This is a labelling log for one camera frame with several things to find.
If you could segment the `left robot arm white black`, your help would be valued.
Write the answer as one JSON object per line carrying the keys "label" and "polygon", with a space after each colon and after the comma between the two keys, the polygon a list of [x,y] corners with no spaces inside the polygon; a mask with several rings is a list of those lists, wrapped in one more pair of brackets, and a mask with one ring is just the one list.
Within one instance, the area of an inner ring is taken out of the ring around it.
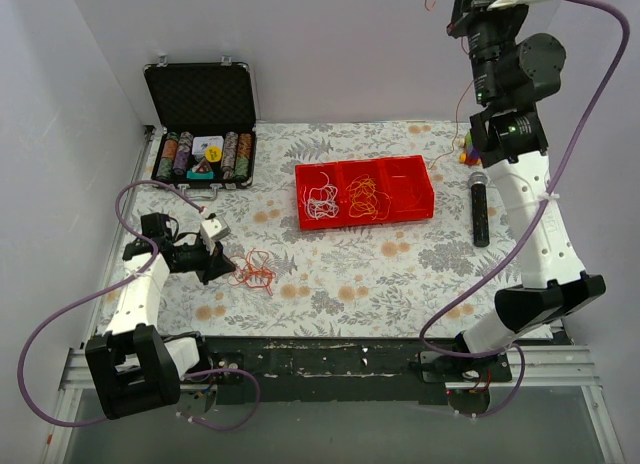
{"label": "left robot arm white black", "polygon": [[221,240],[224,219],[210,214],[193,243],[181,244],[167,214],[141,217],[142,236],[125,246],[124,269],[133,279],[119,295],[105,331],[91,338],[85,357],[105,416],[110,420],[178,402],[181,380],[205,382],[213,370],[197,332],[162,336],[157,329],[162,290],[172,274],[193,273],[200,283],[235,271]]}

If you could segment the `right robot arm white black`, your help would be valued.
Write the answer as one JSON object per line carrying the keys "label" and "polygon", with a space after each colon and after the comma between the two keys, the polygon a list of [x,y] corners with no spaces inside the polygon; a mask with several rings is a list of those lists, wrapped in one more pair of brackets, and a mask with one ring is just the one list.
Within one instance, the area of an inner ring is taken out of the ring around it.
{"label": "right robot arm white black", "polygon": [[524,242],[517,251],[520,284],[497,291],[493,311],[456,338],[453,371],[469,382],[488,370],[485,352],[580,310],[606,290],[602,276],[587,273],[548,188],[548,141],[537,104],[560,90],[566,51],[546,33],[518,40],[528,11],[522,0],[454,0],[447,27],[449,36],[468,41],[483,108],[470,118],[472,144],[515,238]]}

